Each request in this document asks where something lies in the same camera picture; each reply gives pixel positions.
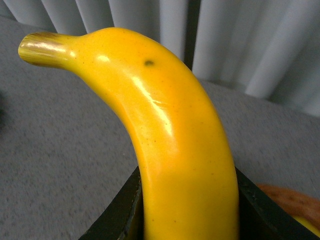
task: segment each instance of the gray surface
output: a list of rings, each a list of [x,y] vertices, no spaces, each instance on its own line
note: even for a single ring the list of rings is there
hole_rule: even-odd
[[[77,240],[137,166],[128,134],[75,75],[20,60],[38,29],[0,18],[0,239]],[[320,199],[320,119],[203,82],[235,165]]]

